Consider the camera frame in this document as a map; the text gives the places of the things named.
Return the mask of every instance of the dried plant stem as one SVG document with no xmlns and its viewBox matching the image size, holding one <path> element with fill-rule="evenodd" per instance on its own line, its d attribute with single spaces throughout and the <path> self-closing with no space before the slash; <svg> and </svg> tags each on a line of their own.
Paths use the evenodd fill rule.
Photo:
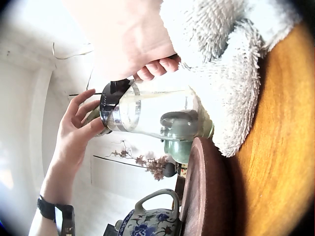
<svg viewBox="0 0 315 236">
<path fill-rule="evenodd" d="M 109 156 L 105 156 L 105 157 L 110 157 L 114 155 L 115 157 L 120 157 L 121 159 L 122 158 L 134 159 L 136 164 L 142 167 L 146 167 L 146 171 L 151 172 L 155 180 L 160 181 L 161 179 L 163 179 L 164 177 L 163 170 L 165 168 L 166 163 L 168 162 L 167 156 L 163 156 L 159 159 L 155 159 L 155 158 L 145 159 L 144 155 L 134 157 L 131 153 L 131 148 L 128 148 L 126 146 L 125 140 L 121 140 L 120 143 L 116 143 L 116 144 L 121 144 L 121 143 L 123 143 L 125 147 L 124 150 L 122 150 L 120 153 L 115 150 L 114 152 L 111 152 Z"/>
</svg>

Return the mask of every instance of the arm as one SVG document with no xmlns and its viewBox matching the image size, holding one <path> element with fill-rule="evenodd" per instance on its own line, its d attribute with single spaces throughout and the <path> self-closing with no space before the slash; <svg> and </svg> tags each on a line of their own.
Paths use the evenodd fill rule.
<svg viewBox="0 0 315 236">
<path fill-rule="evenodd" d="M 40 190 L 40 194 L 49 203 L 71 204 L 74 177 L 82 164 L 87 143 L 104 129 L 100 118 L 82 127 L 86 114 L 99 101 L 87 103 L 80 108 L 79 105 L 94 93 L 94 89 L 88 90 L 72 99 L 60 122 L 55 152 Z M 29 235 L 56 236 L 56 223 L 43 217 L 37 209 Z"/>
</svg>

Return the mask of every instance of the teapot handle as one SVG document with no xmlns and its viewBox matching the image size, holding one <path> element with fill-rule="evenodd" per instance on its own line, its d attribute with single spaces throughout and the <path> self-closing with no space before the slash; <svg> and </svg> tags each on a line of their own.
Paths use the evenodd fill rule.
<svg viewBox="0 0 315 236">
<path fill-rule="evenodd" d="M 141 214 L 145 214 L 145 209 L 143 208 L 142 204 L 153 198 L 153 197 L 156 197 L 158 195 L 162 195 L 162 194 L 168 194 L 168 195 L 171 195 L 173 200 L 174 200 L 174 210 L 173 210 L 173 217 L 176 219 L 178 218 L 178 214 L 179 214 L 179 198 L 178 198 L 178 195 L 175 191 L 171 190 L 171 189 L 161 189 L 161 190 L 158 190 L 146 197 L 144 197 L 143 199 L 141 199 L 139 202 L 136 203 L 135 205 L 135 212 L 137 215 L 141 215 Z"/>
</svg>

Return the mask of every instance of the wrist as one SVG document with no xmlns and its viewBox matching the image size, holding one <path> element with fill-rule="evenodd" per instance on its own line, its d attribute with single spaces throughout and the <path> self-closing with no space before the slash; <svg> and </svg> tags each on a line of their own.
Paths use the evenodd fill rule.
<svg viewBox="0 0 315 236">
<path fill-rule="evenodd" d="M 47 202 L 70 205 L 75 174 L 76 171 L 69 169 L 64 163 L 51 162 L 40 194 Z"/>
</svg>

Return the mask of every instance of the round wooden tray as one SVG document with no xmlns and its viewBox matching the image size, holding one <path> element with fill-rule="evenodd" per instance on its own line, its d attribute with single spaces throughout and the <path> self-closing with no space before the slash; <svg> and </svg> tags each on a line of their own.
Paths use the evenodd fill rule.
<svg viewBox="0 0 315 236">
<path fill-rule="evenodd" d="M 231 186 L 222 157 L 205 138 L 195 138 L 190 152 L 182 211 L 183 236 L 230 235 Z"/>
</svg>

